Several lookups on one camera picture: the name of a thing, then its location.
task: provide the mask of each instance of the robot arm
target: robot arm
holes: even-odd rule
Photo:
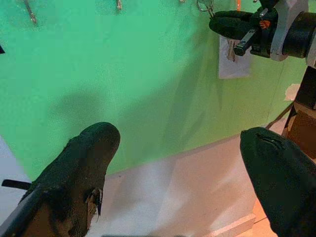
[[[316,13],[308,0],[260,0],[255,13],[222,11],[211,19],[210,29],[228,38],[241,40],[235,54],[251,53],[282,61],[288,56],[306,58],[316,68]]]

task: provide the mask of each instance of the green wall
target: green wall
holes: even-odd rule
[[[219,38],[195,0],[122,2],[118,14],[116,0],[30,0],[35,27],[22,0],[3,1],[0,134],[31,179],[92,123],[121,132],[113,173],[267,123],[302,78],[304,60],[253,57],[250,77],[220,80]]]

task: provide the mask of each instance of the white paper tag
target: white paper tag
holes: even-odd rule
[[[250,49],[247,50],[243,57],[236,55],[235,62],[227,58],[229,52],[229,44],[227,38],[220,36],[219,43],[219,78],[233,79],[244,78],[250,76]]]

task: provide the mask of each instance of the green backdrop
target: green backdrop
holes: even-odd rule
[[[0,134],[31,179],[95,122],[121,132],[113,173],[265,124],[302,79],[304,60],[253,57],[250,77],[220,80],[219,37],[195,0],[122,2],[30,0],[37,27],[22,0],[2,2]]]

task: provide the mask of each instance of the white baseboard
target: white baseboard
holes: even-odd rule
[[[245,231],[250,230],[255,223],[255,219],[256,216],[254,214],[249,214],[228,226],[205,235],[204,237],[235,237]]]

